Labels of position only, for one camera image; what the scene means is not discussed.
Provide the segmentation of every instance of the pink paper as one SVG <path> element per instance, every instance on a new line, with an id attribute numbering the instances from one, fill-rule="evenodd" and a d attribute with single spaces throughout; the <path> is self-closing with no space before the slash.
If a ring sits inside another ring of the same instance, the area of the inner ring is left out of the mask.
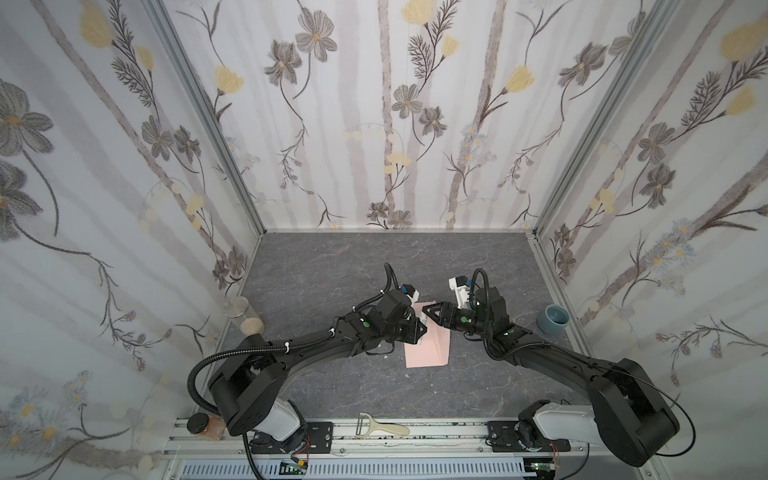
<path id="1" fill-rule="evenodd" d="M 421 345 L 406 343 L 406 368 L 418 366 L 448 365 L 448 354 L 451 347 L 451 331 L 433 322 L 424 313 L 422 307 L 434 302 L 416 303 L 413 309 L 426 319 L 427 333 L 422 337 Z"/>

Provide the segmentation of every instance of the gray stone table surface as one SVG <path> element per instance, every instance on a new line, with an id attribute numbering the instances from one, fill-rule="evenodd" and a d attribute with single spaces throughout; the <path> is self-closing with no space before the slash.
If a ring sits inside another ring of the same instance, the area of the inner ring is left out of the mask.
<path id="1" fill-rule="evenodd" d="M 384 262 L 419 290 L 419 301 L 455 301 L 448 278 L 482 267 L 510 319 L 548 337 L 535 322 L 551 297 L 522 233 L 268 233 L 243 295 L 266 324 L 266 339 L 323 331 L 383 288 Z M 232 325 L 221 349 L 242 338 Z M 565 335 L 549 339 L 570 346 Z M 312 365 L 288 379 L 280 398 L 307 418 L 516 416 L 538 399 L 587 403 L 538 372 L 490 359 L 458 332 L 451 332 L 446 366 L 407 369 L 397 343 L 387 356 Z"/>

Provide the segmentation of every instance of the blue ceramic bowl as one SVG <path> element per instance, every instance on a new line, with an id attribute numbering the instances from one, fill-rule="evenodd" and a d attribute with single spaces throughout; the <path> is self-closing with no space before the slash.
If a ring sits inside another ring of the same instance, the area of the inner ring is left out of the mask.
<path id="1" fill-rule="evenodd" d="M 536 323 L 544 333 L 549 335 L 558 335 L 565 330 L 565 327 L 571 322 L 571 316 L 568 311 L 559 305 L 549 305 L 543 312 L 538 314 Z"/>

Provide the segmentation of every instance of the yellow flower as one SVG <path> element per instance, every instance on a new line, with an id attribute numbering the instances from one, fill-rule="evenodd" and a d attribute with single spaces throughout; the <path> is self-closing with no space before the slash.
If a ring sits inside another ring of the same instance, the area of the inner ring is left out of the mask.
<path id="1" fill-rule="evenodd" d="M 725 34 L 720 43 L 720 53 L 729 61 L 743 60 L 763 43 L 766 37 L 768 18 L 761 18 L 755 23 L 742 25 Z"/>
<path id="2" fill-rule="evenodd" d="M 216 87 L 225 94 L 233 94 L 243 86 L 243 79 L 223 65 L 216 67 L 215 80 Z"/>
<path id="3" fill-rule="evenodd" d="M 743 87 L 741 91 L 728 102 L 728 106 L 725 108 L 727 115 L 741 115 L 752 110 L 755 106 L 755 96 L 752 93 L 752 88 Z"/>
<path id="4" fill-rule="evenodd" d="M 139 57 L 141 65 L 147 70 L 151 70 L 154 67 L 154 58 L 152 58 L 152 52 L 146 47 L 136 47 L 136 56 Z"/>
<path id="5" fill-rule="evenodd" d="M 402 9 L 402 17 L 414 25 L 424 25 L 432 18 L 435 0 L 410 0 Z"/>
<path id="6" fill-rule="evenodd" d="M 454 53 L 456 53 L 456 50 L 458 49 L 458 40 L 453 38 L 451 35 L 446 35 L 442 39 L 442 56 L 443 57 L 450 57 Z"/>
<path id="7" fill-rule="evenodd" d="M 512 72 L 512 75 L 509 77 L 509 81 L 507 81 L 504 89 L 510 93 L 517 93 L 530 87 L 533 83 L 533 80 L 534 78 L 531 74 L 531 70 L 524 65 L 520 65 Z"/>
<path id="8" fill-rule="evenodd" d="M 391 164 L 400 164 L 403 167 L 408 167 L 411 164 L 411 158 L 404 153 L 389 154 L 386 159 Z"/>
<path id="9" fill-rule="evenodd" d="M 607 215 L 612 214 L 616 210 L 614 207 L 614 193 L 607 188 L 600 190 L 600 203 L 603 204 Z"/>
<path id="10" fill-rule="evenodd" d="M 194 215 L 199 208 L 203 208 L 205 198 L 202 195 L 192 195 L 187 201 L 187 215 Z"/>
<path id="11" fill-rule="evenodd" d="M 92 2 L 82 2 L 80 36 L 92 47 L 104 48 L 112 44 L 112 31 L 101 10 Z"/>
<path id="12" fill-rule="evenodd" d="M 45 430 L 43 430 L 43 440 L 46 442 L 56 436 L 56 427 L 49 426 Z"/>

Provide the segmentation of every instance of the peeler handle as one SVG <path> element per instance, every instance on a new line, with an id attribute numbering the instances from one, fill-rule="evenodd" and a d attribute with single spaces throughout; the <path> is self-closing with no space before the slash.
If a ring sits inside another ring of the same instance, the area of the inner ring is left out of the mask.
<path id="1" fill-rule="evenodd" d="M 411 429 L 404 425 L 397 425 L 396 423 L 376 423 L 372 425 L 371 431 L 381 430 L 382 432 L 391 433 L 399 437 L 407 437 L 411 434 Z"/>

